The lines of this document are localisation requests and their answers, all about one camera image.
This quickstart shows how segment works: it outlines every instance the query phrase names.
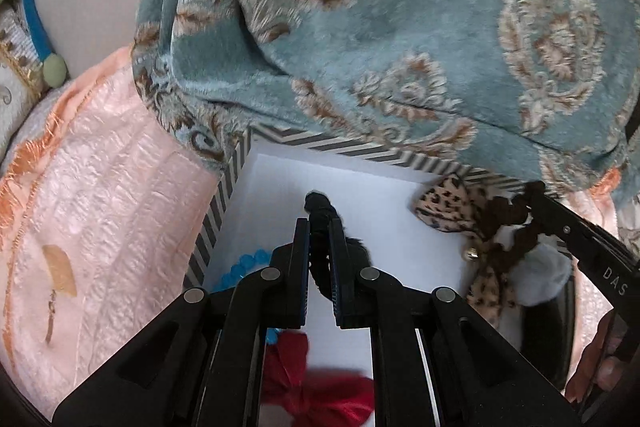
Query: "leopard print fabric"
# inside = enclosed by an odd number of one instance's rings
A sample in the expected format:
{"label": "leopard print fabric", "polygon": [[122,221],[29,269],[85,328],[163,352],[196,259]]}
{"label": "leopard print fabric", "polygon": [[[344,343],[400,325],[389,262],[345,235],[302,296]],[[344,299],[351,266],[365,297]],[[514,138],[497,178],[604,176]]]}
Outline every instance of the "leopard print fabric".
{"label": "leopard print fabric", "polygon": [[[482,237],[478,227],[486,203],[487,193],[482,185],[466,186],[460,178],[452,175],[421,195],[415,203],[414,212],[432,229],[464,233],[482,251],[491,240],[490,237]],[[494,328],[500,324],[502,310],[516,305],[507,275],[498,275],[485,259],[481,261],[466,301]]]}
{"label": "leopard print fabric", "polygon": [[484,187],[466,187],[457,176],[448,176],[421,195],[415,215],[432,229],[479,237],[478,219],[485,204]]}

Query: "finger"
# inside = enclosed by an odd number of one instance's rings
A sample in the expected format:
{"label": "finger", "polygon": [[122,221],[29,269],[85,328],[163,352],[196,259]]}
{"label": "finger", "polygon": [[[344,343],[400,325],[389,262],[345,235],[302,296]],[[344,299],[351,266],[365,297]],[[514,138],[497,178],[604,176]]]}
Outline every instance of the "finger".
{"label": "finger", "polygon": [[591,377],[596,371],[598,360],[600,360],[600,352],[602,346],[597,342],[592,342],[584,348],[582,357],[578,363],[578,367],[575,370],[575,374],[571,377],[571,380],[566,385],[564,391],[564,397],[569,401],[581,401],[584,394],[587,392],[591,383]]}
{"label": "finger", "polygon": [[597,383],[603,391],[611,391],[624,373],[626,363],[616,357],[609,357],[602,362],[598,370]]}
{"label": "finger", "polygon": [[587,392],[591,378],[595,374],[596,367],[600,360],[600,354],[604,345],[607,331],[609,331],[609,323],[614,316],[614,311],[609,311],[598,324],[598,331],[593,340],[584,348],[580,362],[575,370],[575,374],[571,377],[564,390],[564,397],[569,401],[582,401],[584,394]]}

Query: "small bell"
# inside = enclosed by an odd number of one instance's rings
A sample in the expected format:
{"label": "small bell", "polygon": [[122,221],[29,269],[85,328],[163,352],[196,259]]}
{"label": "small bell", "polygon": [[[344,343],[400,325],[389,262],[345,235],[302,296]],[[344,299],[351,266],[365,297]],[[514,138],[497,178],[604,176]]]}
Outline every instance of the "small bell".
{"label": "small bell", "polygon": [[478,249],[475,247],[468,247],[466,248],[465,251],[463,251],[462,253],[462,257],[464,258],[465,261],[477,261],[480,257],[480,254],[478,253]]}

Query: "teal patterned blanket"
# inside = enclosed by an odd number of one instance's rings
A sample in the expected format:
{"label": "teal patterned blanket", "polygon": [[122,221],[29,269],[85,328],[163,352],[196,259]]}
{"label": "teal patterned blanket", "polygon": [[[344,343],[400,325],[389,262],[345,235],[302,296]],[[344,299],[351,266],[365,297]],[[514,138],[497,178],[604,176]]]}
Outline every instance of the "teal patterned blanket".
{"label": "teal patterned blanket", "polygon": [[212,169],[261,123],[558,192],[613,171],[616,203],[640,188],[640,0],[141,0],[132,58]]}

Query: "blue bead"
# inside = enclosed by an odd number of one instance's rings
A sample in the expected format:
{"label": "blue bead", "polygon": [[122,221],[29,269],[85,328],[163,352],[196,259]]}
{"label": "blue bead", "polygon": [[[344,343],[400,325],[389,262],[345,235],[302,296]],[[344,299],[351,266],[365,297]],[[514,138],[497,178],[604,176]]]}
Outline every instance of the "blue bead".
{"label": "blue bead", "polygon": [[255,261],[258,264],[268,264],[271,260],[271,254],[266,250],[260,248],[256,253],[254,253]]}
{"label": "blue bead", "polygon": [[235,286],[236,282],[234,281],[234,278],[231,277],[230,273],[225,273],[222,276],[222,279],[220,279],[220,284],[226,290],[227,288],[231,288],[231,287]]}
{"label": "blue bead", "polygon": [[241,280],[242,277],[246,275],[246,269],[241,264],[234,264],[231,267],[230,274],[231,274],[231,277],[233,277],[234,279]]}
{"label": "blue bead", "polygon": [[270,346],[278,341],[278,334],[271,328],[267,329],[267,344]]}
{"label": "blue bead", "polygon": [[255,259],[253,255],[244,254],[240,256],[239,264],[244,266],[244,269],[249,271],[255,266]]}

